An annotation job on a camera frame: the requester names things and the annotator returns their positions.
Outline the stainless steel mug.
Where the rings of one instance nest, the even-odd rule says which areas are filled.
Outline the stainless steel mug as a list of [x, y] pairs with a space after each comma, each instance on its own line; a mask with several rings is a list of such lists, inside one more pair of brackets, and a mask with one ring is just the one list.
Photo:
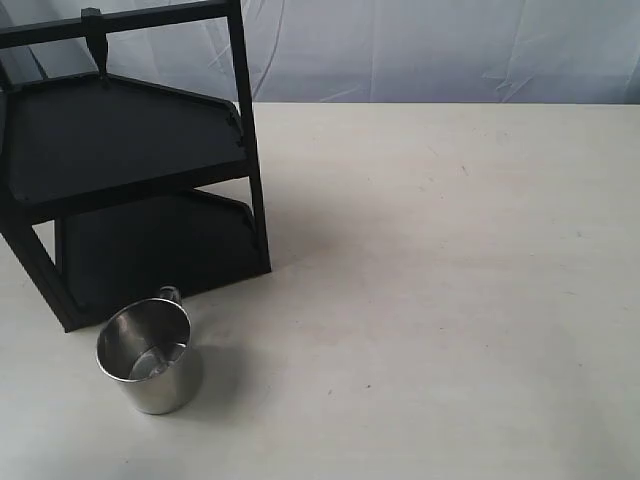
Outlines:
[[204, 377], [192, 324], [174, 286], [116, 312], [100, 332], [96, 359], [140, 412], [165, 415], [188, 404]]

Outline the black shelf rack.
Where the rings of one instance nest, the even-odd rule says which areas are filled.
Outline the black shelf rack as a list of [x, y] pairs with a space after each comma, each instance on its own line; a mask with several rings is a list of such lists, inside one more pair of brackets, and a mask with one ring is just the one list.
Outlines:
[[[1, 80], [1, 233], [67, 332], [174, 285], [271, 269], [241, 5], [103, 14], [113, 33], [226, 21], [238, 99], [91, 72]], [[3, 49], [81, 38], [77, 18], [8, 27]]]

